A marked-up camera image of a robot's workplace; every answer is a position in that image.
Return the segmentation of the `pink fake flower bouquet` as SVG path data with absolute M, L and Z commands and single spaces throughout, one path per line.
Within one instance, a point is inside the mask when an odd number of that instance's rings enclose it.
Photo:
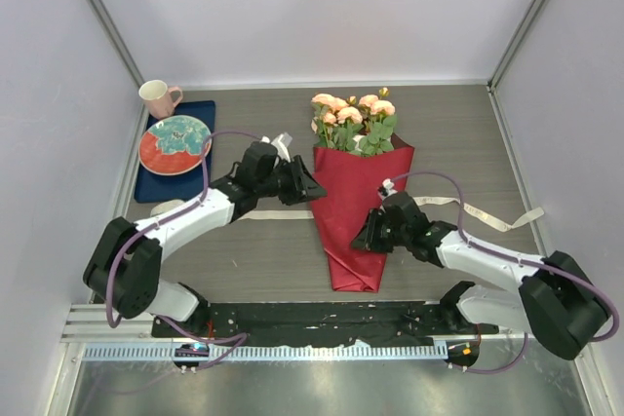
M 317 136 L 316 147 L 342 151 L 360 157 L 372 157 L 393 151 L 397 124 L 389 89 L 377 94 L 354 95 L 344 99 L 317 94 L 311 99 L 311 129 Z

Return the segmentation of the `red wrapping paper sheet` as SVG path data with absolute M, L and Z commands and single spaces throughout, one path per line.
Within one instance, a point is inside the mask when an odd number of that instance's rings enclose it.
M 381 199 L 383 180 L 410 171 L 414 147 L 397 135 L 394 149 L 372 157 L 316 147 L 314 178 L 327 196 L 310 204 L 328 259 L 331 288 L 342 292 L 378 292 L 387 255 L 357 250 L 352 241 Z

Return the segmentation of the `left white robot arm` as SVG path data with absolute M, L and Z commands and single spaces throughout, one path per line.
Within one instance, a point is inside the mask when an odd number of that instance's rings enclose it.
M 259 200 L 277 198 L 285 206 L 326 197 L 298 156 L 284 144 L 256 141 L 225 176 L 164 214 L 138 222 L 110 221 L 84 271 L 84 284 L 105 304 L 112 328 L 147 313 L 185 336 L 208 329 L 211 306 L 185 284 L 161 277 L 161 265 L 181 247 L 225 227 L 254 210 Z

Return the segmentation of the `cream ribbon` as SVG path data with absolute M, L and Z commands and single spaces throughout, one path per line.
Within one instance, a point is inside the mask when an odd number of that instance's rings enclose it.
M 420 207 L 429 205 L 443 206 L 448 204 L 459 204 L 459 200 L 457 198 L 449 197 L 415 197 L 414 200 Z M 174 208 L 180 207 L 182 204 L 182 200 L 171 200 L 161 203 L 150 211 L 150 215 L 163 215 Z M 465 213 L 499 232 L 508 232 L 520 228 L 544 215 L 542 208 L 534 208 L 521 215 L 513 223 L 509 224 L 487 213 L 486 211 L 467 203 L 463 205 L 463 210 Z M 313 214 L 310 210 L 253 210 L 251 213 L 245 214 L 243 218 L 250 220 L 303 220 L 312 219 Z

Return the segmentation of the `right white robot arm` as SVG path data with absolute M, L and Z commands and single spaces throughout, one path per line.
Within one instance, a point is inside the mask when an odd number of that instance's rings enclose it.
M 405 192 L 387 195 L 369 211 L 351 246 L 389 253 L 397 247 L 425 263 L 466 272 L 491 285 L 465 284 L 440 310 L 445 329 L 491 324 L 532 335 L 551 354 L 575 359 L 607 323 L 613 306 L 568 254 L 523 254 L 483 242 L 445 221 L 431 221 Z

